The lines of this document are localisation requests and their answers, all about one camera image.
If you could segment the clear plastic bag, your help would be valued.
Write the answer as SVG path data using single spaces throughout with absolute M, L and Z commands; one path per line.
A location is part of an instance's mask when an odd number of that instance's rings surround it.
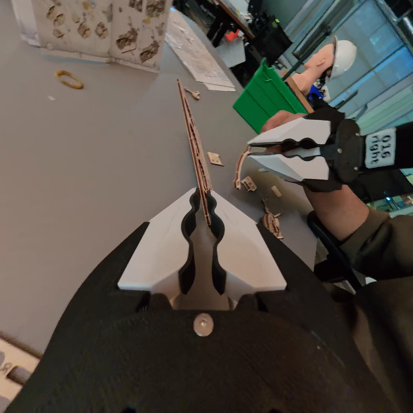
M 194 80 L 204 84 L 208 90 L 227 92 L 236 90 L 183 15 L 173 7 L 170 8 L 168 17 L 166 42 L 192 74 Z

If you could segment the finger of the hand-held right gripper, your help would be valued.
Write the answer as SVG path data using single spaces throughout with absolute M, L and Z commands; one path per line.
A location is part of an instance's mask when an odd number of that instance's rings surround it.
M 327 161 L 321 155 L 320 147 L 312 149 L 296 148 L 285 153 L 252 152 L 248 157 L 260 168 L 288 182 L 303 182 L 304 180 L 327 181 L 330 169 Z
M 278 151 L 313 150 L 324 146 L 332 133 L 329 121 L 301 117 L 257 135 L 247 146 Z

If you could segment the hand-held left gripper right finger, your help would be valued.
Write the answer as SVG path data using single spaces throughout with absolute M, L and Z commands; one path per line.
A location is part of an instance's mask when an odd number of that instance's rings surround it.
M 283 291 L 283 277 L 257 224 L 213 190 L 206 195 L 215 237 L 212 280 L 220 295 L 239 302 L 246 294 Z

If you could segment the small pale wooden sheet fragment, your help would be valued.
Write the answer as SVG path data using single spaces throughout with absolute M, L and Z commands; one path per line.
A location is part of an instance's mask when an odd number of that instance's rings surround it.
M 4 355 L 0 366 L 0 396 L 11 402 L 23 388 L 23 385 L 9 379 L 8 374 L 14 368 L 23 368 L 31 375 L 40 359 L 3 338 L 0 338 L 0 351 Z

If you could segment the grey desk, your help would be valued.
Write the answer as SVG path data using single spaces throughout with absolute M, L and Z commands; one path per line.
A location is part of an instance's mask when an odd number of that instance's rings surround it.
M 310 268 L 316 239 L 300 186 L 245 162 L 256 193 L 233 188 L 235 163 L 255 132 L 233 109 L 236 92 L 198 84 L 165 44 L 159 74 L 44 56 L 20 38 L 1 1 L 1 333 L 42 354 L 68 302 L 90 272 L 143 222 L 197 180 L 177 79 L 189 97 L 213 189 L 254 220 L 261 199 L 281 213 L 283 242 Z M 57 70 L 84 89 L 60 83 Z M 275 185 L 282 197 L 271 191 Z

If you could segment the curved wooden piece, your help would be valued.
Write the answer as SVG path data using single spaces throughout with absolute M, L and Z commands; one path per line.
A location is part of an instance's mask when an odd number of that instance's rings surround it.
M 237 190 L 240 190 L 240 189 L 241 189 L 240 174 L 241 174 L 241 171 L 242 171 L 243 162 L 244 162 L 245 158 L 246 158 L 250 153 L 251 153 L 251 147 L 250 147 L 250 146 L 247 146 L 246 149 L 244 150 L 244 152 L 241 153 L 241 155 L 240 155 L 240 157 L 239 157 L 239 159 L 238 159 L 238 162 L 237 162 L 237 164 L 236 164 L 233 184 L 234 184 L 234 188 L 237 189 Z

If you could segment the printed instruction booklet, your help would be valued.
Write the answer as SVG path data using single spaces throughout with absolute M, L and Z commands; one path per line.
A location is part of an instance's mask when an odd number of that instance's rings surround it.
M 158 73 L 171 0 L 13 0 L 22 39 L 49 56 Z

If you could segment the person's right hand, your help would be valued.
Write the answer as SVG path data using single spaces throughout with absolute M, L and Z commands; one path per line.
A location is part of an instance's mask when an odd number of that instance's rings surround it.
M 273 115 L 269 120 L 266 121 L 260 131 L 260 134 L 305 116 L 305 113 L 293 114 L 284 110 L 278 111 L 275 115 Z

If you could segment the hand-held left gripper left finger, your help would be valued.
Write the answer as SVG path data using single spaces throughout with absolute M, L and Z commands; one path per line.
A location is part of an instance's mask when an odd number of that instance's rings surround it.
M 160 293 L 170 302 L 190 291 L 195 279 L 191 235 L 199 206 L 200 191 L 193 188 L 145 224 L 119 289 Z

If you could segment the wooden sheet with round holes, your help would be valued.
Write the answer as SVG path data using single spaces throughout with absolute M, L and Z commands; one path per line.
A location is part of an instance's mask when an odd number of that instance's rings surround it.
M 184 88 L 179 79 L 177 79 L 179 96 L 182 102 L 185 125 L 188 134 L 188 140 L 190 144 L 190 149 L 193 157 L 194 169 L 197 177 L 198 188 L 200 191 L 200 201 L 204 211 L 204 217 L 207 225 L 211 226 L 211 216 L 208 209 L 207 194 L 211 191 L 212 183 L 210 179 L 209 170 L 207 167 L 206 159 L 204 156 L 204 151 L 199 138 L 199 132 L 195 125 L 195 121 L 190 110 L 189 102 L 186 97 Z

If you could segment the wooden top office table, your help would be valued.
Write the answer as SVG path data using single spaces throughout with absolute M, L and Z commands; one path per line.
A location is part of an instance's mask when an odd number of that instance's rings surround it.
M 233 26 L 243 32 L 248 40 L 253 40 L 255 35 L 250 31 L 247 23 L 230 7 L 229 1 L 214 1 L 217 3 L 214 9 L 214 21 L 212 22 L 207 38 L 214 48 L 217 48 L 227 31 Z

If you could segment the wooden motorcycle model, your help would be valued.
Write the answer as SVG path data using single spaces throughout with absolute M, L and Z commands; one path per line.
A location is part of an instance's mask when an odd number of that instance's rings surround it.
M 263 207 L 264 207 L 264 215 L 260 219 L 261 225 L 263 225 L 267 230 L 269 230 L 277 239 L 282 240 L 283 235 L 280 229 L 280 221 L 279 217 L 281 213 L 273 214 L 271 210 L 268 208 L 265 199 L 261 199 Z

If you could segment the person's olive sweater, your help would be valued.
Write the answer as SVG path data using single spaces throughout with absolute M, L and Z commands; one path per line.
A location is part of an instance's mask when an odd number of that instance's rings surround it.
M 347 282 L 323 284 L 395 410 L 412 412 L 412 277 L 371 282 L 357 292 Z

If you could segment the white hard hat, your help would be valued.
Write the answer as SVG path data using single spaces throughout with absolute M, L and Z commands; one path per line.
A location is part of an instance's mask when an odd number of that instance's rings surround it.
M 329 80 L 336 79 L 347 72 L 357 55 L 357 47 L 349 40 L 338 40 L 337 36 L 334 36 L 332 44 L 334 59 L 328 75 Z

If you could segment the green plastic bin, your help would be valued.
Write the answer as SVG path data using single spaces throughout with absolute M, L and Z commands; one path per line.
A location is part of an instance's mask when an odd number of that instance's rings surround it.
M 295 82 L 290 77 L 283 81 L 276 70 L 266 64 L 265 58 L 233 108 L 256 133 L 279 111 L 313 113 Z

